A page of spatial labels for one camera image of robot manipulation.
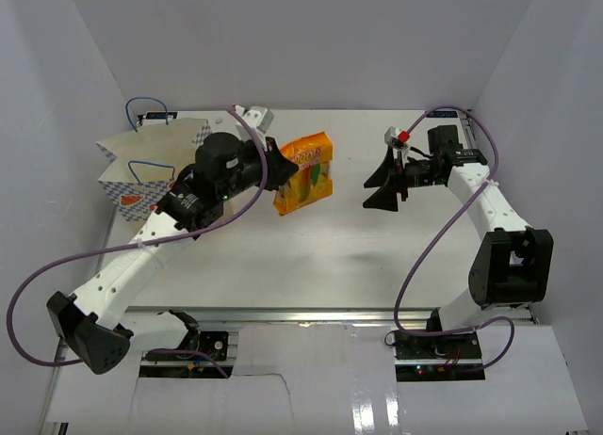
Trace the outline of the blue checkered paper bag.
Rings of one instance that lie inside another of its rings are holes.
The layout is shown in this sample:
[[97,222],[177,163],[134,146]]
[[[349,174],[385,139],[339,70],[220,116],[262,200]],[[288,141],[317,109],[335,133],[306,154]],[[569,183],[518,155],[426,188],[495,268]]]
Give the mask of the blue checkered paper bag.
[[98,178],[117,212],[133,227],[143,224],[178,174],[194,162],[195,152],[212,134],[199,112],[176,111],[175,120],[145,120],[121,134],[97,142],[109,160]]

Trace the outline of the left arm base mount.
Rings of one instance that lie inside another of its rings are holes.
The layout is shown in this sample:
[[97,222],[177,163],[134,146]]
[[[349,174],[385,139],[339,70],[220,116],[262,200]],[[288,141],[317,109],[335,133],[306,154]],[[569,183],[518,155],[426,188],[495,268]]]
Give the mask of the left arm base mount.
[[[177,318],[187,329],[187,333],[178,346],[171,350],[196,350],[200,351],[215,361],[227,359],[227,347],[229,334],[227,331],[202,330],[200,323],[192,316],[182,311],[168,310],[168,314]],[[160,346],[153,353],[146,353],[144,359],[149,362],[167,361],[192,361],[199,364],[204,361],[203,356],[187,353],[158,353],[158,350],[166,349]]]

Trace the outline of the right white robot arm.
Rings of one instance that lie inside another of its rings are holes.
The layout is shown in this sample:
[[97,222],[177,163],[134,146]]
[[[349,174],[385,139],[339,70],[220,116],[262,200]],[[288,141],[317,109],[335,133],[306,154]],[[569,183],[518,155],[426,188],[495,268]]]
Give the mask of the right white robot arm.
[[390,127],[384,134],[383,162],[364,186],[373,194],[366,209],[396,212],[412,188],[445,186],[462,204],[481,240],[468,272],[466,290],[432,312],[425,345],[445,359],[460,345],[458,332],[475,329],[497,309],[514,309],[540,302],[546,287],[554,241],[546,229],[534,229],[506,200],[483,153],[466,148],[455,125],[438,125],[428,132],[428,153],[410,157],[409,135]]

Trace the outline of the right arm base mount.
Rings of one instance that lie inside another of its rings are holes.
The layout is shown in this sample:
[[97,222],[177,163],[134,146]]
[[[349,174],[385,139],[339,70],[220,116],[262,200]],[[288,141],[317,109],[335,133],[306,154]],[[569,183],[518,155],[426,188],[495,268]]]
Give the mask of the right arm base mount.
[[476,333],[416,337],[391,330],[383,341],[393,350],[398,383],[485,380]]

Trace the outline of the orange gummy candy bag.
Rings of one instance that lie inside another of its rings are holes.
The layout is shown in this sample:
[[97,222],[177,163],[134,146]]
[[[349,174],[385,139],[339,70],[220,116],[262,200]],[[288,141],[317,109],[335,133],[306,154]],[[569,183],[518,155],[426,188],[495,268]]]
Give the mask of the orange gummy candy bag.
[[273,206],[281,217],[333,194],[334,146],[324,131],[295,139],[280,152],[299,168],[276,191]]

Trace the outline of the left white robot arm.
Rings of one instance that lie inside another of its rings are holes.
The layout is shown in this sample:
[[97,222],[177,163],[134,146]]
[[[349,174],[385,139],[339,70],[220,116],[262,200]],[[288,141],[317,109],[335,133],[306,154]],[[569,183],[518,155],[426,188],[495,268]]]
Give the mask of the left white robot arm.
[[227,201],[253,186],[276,190],[298,169],[273,138],[259,151],[252,141],[230,133],[209,135],[132,239],[131,250],[70,295],[56,292],[48,299],[57,334],[97,375],[114,368],[128,352],[169,349],[180,359],[193,356],[200,338],[191,316],[168,310],[126,318],[126,309],[200,230],[216,226]]

